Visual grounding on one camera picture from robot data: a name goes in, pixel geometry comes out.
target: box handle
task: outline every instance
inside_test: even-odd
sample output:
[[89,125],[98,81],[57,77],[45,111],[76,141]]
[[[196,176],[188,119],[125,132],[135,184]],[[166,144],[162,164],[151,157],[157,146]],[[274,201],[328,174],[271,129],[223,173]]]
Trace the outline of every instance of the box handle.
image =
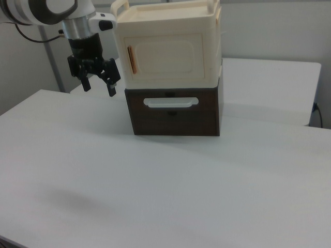
[[136,74],[137,73],[137,67],[136,67],[136,61],[134,59],[132,46],[128,46],[128,53],[129,53],[131,67],[132,67],[132,73]]
[[128,10],[130,8],[128,0],[116,0],[112,3],[112,6],[110,7],[110,13],[117,18],[117,11],[122,5],[124,5],[125,10]]
[[216,3],[216,2],[217,2],[217,0],[207,0],[208,14],[214,13],[214,3]]
[[176,98],[145,98],[144,104],[150,108],[181,108],[191,107],[199,103],[196,97]]

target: drawer front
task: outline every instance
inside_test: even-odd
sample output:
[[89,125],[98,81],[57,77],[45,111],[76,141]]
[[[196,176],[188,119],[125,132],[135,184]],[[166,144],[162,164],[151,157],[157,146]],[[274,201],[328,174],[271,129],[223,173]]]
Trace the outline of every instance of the drawer front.
[[[125,91],[136,135],[219,136],[218,90],[173,89]],[[197,98],[187,107],[149,107],[144,99]]]
[[217,88],[211,89],[169,89],[169,90],[126,90],[133,111],[150,111],[146,99],[197,98],[198,104],[186,107],[183,111],[214,111],[218,106]]

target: gray wall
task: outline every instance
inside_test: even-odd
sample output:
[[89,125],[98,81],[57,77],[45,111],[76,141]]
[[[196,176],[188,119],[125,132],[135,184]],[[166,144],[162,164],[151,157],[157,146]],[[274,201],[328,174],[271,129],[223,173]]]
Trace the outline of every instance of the gray wall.
[[[40,40],[38,27],[21,28]],[[25,40],[12,24],[0,24],[0,115],[40,89],[58,90],[43,44]]]
[[[324,126],[331,128],[331,2],[288,1],[221,0],[223,56],[321,63],[316,101],[320,104]],[[94,0],[94,3],[105,6],[105,0]],[[97,10],[109,12],[109,7]],[[50,27],[49,37],[59,28]],[[101,36],[104,57],[116,58],[112,32]],[[67,66],[66,58],[71,54],[69,45],[61,40],[51,47],[66,90],[70,91],[79,81],[71,78]],[[317,113],[312,115],[312,125],[320,125]]]

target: table surface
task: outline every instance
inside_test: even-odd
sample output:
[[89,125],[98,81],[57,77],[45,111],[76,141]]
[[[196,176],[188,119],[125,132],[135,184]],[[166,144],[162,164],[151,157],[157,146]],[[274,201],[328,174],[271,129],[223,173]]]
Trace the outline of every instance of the table surface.
[[[120,74],[121,62],[116,60]],[[223,115],[306,126],[319,80],[318,63],[257,59],[223,59]],[[105,83],[90,79],[92,89],[80,85],[71,94],[109,98]],[[117,83],[117,98],[124,98],[125,83]]]
[[331,131],[224,116],[134,136],[124,99],[39,91],[0,117],[0,235],[27,247],[331,244]]

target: black power cord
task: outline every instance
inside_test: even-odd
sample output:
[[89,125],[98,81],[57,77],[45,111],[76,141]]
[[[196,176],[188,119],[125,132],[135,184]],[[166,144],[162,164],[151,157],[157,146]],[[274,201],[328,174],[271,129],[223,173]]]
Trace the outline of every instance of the black power cord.
[[321,110],[320,110],[320,108],[319,108],[319,105],[318,105],[318,104],[317,104],[317,106],[316,106],[316,109],[317,109],[317,111],[318,111],[318,112],[319,112],[319,114],[320,114],[321,128],[323,128],[322,114],[321,114]]
[[319,112],[320,122],[321,122],[321,128],[323,128],[322,113],[321,113],[321,110],[319,108],[319,104],[317,102],[314,102],[314,104],[312,106],[312,112],[314,113],[316,110]]
[[33,39],[30,39],[28,36],[26,36],[25,34],[22,33],[22,31],[20,30],[19,26],[17,24],[15,24],[15,27],[17,29],[17,31],[27,40],[31,41],[31,42],[34,42],[34,43],[47,43],[47,42],[50,42],[50,41],[53,41],[53,40],[56,40],[58,38],[60,38],[61,36],[58,35],[52,39],[49,39],[49,40],[33,40]]

